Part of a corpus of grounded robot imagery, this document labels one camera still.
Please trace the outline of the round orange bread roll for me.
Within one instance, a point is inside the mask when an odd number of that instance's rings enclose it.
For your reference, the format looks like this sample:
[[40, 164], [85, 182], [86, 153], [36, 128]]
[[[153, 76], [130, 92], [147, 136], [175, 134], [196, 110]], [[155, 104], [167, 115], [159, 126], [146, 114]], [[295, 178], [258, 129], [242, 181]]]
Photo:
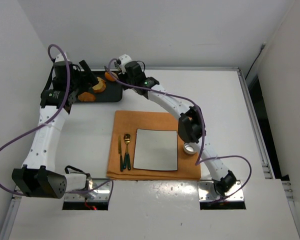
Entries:
[[104, 77], [106, 80], [110, 81], [110, 82], [115, 82], [117, 79], [118, 79], [118, 76], [115, 72], [109, 72], [109, 71], [106, 71], [104, 73]]

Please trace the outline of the metal serving tongs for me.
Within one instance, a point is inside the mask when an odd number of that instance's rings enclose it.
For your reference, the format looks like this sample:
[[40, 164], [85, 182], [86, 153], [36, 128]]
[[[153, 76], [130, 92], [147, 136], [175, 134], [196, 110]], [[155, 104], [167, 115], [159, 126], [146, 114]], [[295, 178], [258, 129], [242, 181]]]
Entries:
[[108, 74], [112, 74], [112, 75], [118, 75], [120, 73], [120, 71], [118, 71], [116, 68], [115, 69], [110, 69], [108, 66], [104, 65], [104, 71]]

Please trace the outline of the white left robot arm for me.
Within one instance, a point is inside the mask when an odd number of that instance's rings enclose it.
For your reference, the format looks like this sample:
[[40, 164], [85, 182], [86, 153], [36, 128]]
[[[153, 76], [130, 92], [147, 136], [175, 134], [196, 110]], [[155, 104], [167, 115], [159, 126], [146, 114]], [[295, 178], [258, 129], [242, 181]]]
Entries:
[[55, 172], [58, 142], [72, 104], [79, 94], [99, 83], [85, 60], [68, 63], [70, 72], [62, 54], [53, 61], [40, 95], [39, 130], [22, 167], [12, 171], [12, 180], [26, 197], [60, 199], [66, 193], [86, 195], [93, 189], [89, 173], [77, 168], [64, 174]]

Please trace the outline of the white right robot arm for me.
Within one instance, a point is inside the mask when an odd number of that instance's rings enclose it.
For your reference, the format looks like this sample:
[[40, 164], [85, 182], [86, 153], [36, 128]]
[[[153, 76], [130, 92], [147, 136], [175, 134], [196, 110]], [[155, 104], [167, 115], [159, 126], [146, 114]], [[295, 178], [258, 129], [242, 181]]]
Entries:
[[115, 59], [114, 66], [118, 70], [116, 81], [123, 86], [124, 90], [132, 89], [161, 106], [178, 121], [178, 136], [199, 153], [195, 164], [199, 165], [199, 161], [203, 160], [216, 193], [225, 197], [236, 184], [237, 179], [224, 165], [206, 136], [206, 126], [200, 107], [186, 97], [168, 93], [158, 80], [146, 76], [139, 62], [132, 60], [127, 54]]

